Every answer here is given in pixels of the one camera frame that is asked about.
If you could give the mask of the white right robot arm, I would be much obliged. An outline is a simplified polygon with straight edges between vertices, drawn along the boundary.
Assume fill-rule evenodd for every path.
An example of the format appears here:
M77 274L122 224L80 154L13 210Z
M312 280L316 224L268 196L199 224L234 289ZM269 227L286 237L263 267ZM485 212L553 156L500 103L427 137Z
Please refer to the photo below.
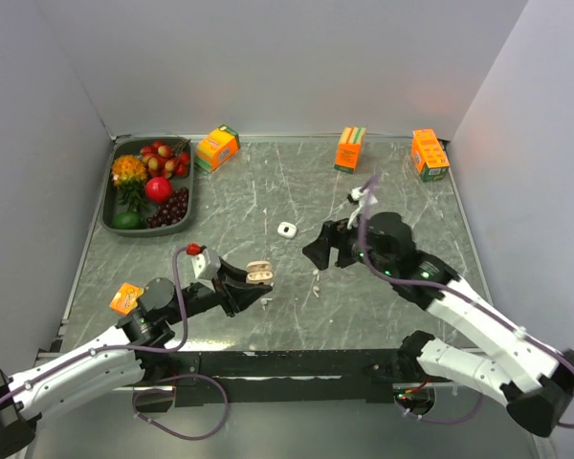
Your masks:
M450 324L482 352L477 356L417 331L400 348L398 366L406 379L429 375L466 385L542 438L561 425L574 399L574 350L546 345L500 314L456 270L419 250L399 214L377 213L355 227L345 219L326 221L302 253L325 270L332 250L337 267L366 264L401 298Z

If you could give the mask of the beige earbud charging case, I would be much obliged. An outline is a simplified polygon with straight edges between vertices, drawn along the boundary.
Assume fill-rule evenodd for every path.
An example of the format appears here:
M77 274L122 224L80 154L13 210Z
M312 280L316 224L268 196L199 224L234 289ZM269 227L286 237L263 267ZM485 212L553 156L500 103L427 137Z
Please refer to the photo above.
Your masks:
M274 281L272 263L268 260L252 261L246 266L246 282L248 284L270 285Z

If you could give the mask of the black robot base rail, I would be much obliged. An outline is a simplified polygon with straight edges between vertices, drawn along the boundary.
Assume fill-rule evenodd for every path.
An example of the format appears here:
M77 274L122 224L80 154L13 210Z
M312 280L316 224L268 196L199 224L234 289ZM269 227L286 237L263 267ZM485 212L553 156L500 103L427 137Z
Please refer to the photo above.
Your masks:
M396 349L190 351L164 358L137 388L166 386L176 390L178 407L221 403L363 400L391 404L394 392L423 382L418 363Z

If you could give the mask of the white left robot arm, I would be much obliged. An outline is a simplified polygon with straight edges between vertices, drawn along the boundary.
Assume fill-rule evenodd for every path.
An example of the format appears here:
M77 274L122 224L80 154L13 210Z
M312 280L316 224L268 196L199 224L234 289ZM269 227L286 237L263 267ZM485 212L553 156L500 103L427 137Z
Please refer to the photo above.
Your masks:
M213 308L233 317L273 289L225 261L195 270L202 278L186 287L164 277L122 285L114 298L124 314L115 325L42 365L11 376L0 370L0 458L27 447L42 420L124 385L164 381L170 354L183 346L173 325Z

